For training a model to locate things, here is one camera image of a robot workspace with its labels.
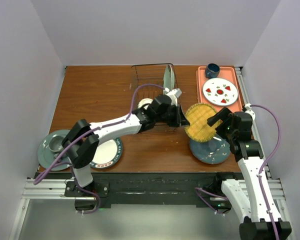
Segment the yellow green ribbed plate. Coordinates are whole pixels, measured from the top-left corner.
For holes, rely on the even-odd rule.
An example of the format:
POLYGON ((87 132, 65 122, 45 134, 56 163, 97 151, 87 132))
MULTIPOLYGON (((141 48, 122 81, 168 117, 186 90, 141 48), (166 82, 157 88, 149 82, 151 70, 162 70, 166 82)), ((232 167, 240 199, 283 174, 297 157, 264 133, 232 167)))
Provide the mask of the yellow green ribbed plate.
POLYGON ((187 136, 196 142, 205 143, 217 134, 215 128, 221 124, 218 120, 212 126, 208 125, 208 118, 213 117, 217 111, 209 104, 196 103, 192 105, 185 113, 186 119, 190 125, 186 126, 185 132, 187 136))

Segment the dark blue plate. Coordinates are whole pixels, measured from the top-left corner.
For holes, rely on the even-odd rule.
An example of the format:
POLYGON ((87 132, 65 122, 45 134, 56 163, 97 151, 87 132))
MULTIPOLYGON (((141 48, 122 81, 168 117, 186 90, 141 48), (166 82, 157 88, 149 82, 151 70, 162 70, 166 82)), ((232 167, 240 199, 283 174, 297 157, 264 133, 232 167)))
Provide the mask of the dark blue plate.
POLYGON ((206 142, 190 139, 189 148, 195 158, 210 165, 223 163, 231 154, 230 145, 219 135, 206 142))

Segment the mint green flower plate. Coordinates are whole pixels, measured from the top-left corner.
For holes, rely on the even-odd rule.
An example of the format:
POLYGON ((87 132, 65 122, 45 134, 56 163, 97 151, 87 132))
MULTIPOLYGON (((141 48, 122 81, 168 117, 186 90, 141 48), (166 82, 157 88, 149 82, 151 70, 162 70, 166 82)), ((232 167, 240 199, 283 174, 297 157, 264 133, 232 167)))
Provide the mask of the mint green flower plate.
POLYGON ((173 90, 175 88, 175 73, 171 64, 168 64, 165 68, 163 75, 163 87, 169 90, 173 90))

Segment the black wire dish rack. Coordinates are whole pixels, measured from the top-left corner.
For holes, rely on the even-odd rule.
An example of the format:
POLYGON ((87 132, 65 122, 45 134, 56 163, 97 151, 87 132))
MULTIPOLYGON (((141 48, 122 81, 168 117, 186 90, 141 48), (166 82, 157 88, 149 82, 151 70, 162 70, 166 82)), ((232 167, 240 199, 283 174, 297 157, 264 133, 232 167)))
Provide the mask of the black wire dish rack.
POLYGON ((131 91, 133 103, 131 104, 131 114, 129 120, 137 120, 141 112, 137 106, 138 102, 145 98, 155 99, 163 95, 163 78, 167 65, 172 65, 175 75, 174 89, 179 88, 177 74, 172 63, 150 63, 136 64, 130 68, 131 91))

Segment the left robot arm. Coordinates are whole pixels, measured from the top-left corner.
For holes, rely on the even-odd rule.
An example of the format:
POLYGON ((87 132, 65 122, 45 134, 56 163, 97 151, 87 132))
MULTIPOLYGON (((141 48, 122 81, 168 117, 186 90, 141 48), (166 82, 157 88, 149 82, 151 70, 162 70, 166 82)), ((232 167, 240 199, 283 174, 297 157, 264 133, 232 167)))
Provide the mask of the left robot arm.
POLYGON ((116 119, 97 123, 88 123, 85 119, 77 121, 62 141, 72 165, 76 191, 82 196, 89 196, 93 192, 90 163, 99 146, 115 138, 151 130, 157 123, 172 128, 190 125, 175 95, 161 94, 116 119))

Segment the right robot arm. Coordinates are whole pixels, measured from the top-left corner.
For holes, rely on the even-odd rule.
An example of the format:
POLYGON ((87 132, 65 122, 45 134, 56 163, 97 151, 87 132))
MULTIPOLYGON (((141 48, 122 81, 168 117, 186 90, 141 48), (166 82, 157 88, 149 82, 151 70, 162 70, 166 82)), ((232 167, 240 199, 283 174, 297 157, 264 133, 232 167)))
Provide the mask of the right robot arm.
POLYGON ((260 143, 252 137, 255 114, 249 105, 243 111, 231 112, 227 107, 208 118, 207 124, 230 145, 230 151, 241 170, 244 192, 236 179, 220 179, 213 183, 213 192, 226 196, 239 218, 242 240, 286 240, 292 233, 290 222, 282 219, 265 173, 265 160, 260 143))

